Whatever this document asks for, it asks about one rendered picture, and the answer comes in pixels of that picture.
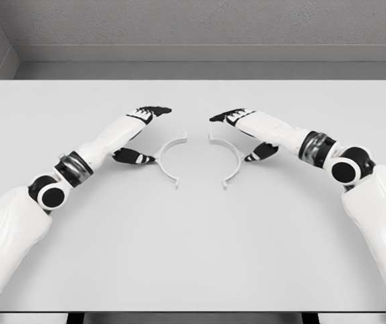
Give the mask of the right robot hand striped fingers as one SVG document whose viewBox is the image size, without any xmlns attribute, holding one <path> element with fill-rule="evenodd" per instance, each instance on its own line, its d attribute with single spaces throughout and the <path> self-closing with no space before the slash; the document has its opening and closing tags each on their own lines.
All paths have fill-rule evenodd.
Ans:
<svg viewBox="0 0 386 324">
<path fill-rule="evenodd" d="M 245 162 L 262 161 L 274 155 L 282 145 L 283 133 L 288 128 L 287 124 L 273 116 L 245 108 L 217 114 L 209 121 L 228 124 L 260 141 L 260 144 L 244 157 Z"/>
</svg>

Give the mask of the white half-ring pipe clamp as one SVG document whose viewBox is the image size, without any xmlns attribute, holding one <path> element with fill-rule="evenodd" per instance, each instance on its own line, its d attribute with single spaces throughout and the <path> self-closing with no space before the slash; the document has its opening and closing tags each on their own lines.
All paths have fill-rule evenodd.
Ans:
<svg viewBox="0 0 386 324">
<path fill-rule="evenodd" d="M 180 136 L 180 137 L 177 137 L 177 138 L 174 138 L 168 142 L 166 142 L 161 148 L 160 150 L 157 152 L 155 158 L 156 158 L 156 163 L 157 165 L 159 166 L 162 174 L 169 180 L 171 181 L 174 186 L 175 186 L 175 189 L 177 190 L 179 188 L 179 185 L 180 185 L 180 178 L 171 174 L 170 172 L 168 172 L 163 164 L 163 157 L 165 155 L 165 153 L 173 146 L 175 145 L 179 145 L 179 144 L 185 144 L 187 143 L 188 141 L 188 133 L 186 132 L 183 136 Z"/>
<path fill-rule="evenodd" d="M 236 162 L 237 162 L 236 168 L 234 169 L 233 172 L 231 172 L 229 175 L 224 177 L 221 181 L 223 189 L 227 190 L 229 183 L 232 181 L 233 178 L 236 177 L 236 175 L 239 173 L 239 171 L 241 169 L 241 165 L 242 165 L 242 162 L 244 160 L 244 153 L 241 152 L 234 144 L 232 144 L 231 142 L 229 142 L 227 140 L 224 140 L 222 138 L 217 138 L 217 137 L 213 136 L 212 134 L 209 134 L 208 138 L 209 138 L 210 144 L 224 146 L 225 148 L 230 150 L 236 158 Z"/>
</svg>

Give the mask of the left robot hand striped fingers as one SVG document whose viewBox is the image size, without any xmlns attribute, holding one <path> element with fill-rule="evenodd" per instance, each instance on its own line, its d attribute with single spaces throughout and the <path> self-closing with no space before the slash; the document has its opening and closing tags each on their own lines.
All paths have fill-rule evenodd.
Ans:
<svg viewBox="0 0 386 324">
<path fill-rule="evenodd" d="M 139 135 L 152 120 L 171 112 L 172 109 L 168 107 L 145 106 L 137 108 L 118 118 L 103 131 L 99 136 L 101 145 L 105 152 L 119 163 L 130 165 L 153 163 L 154 157 L 126 148 L 125 144 Z"/>
</svg>

